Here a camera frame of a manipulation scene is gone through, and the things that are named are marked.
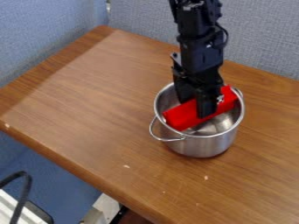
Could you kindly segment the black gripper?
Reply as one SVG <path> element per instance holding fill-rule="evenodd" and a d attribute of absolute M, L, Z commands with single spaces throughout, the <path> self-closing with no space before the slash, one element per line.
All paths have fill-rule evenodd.
<path fill-rule="evenodd" d="M 206 118 L 218 110 L 222 97 L 225 44 L 211 40 L 181 40 L 181 51 L 173 54 L 173 80 L 178 99 L 197 99 L 197 113 Z"/>

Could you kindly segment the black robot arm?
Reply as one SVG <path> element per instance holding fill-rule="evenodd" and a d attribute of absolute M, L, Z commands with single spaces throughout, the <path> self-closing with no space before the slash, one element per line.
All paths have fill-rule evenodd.
<path fill-rule="evenodd" d="M 222 98 L 221 66 L 230 35 L 218 20 L 221 0 L 169 0 L 178 24 L 181 51 L 173 54 L 173 81 L 181 103 L 197 101 L 197 116 L 218 110 Z"/>

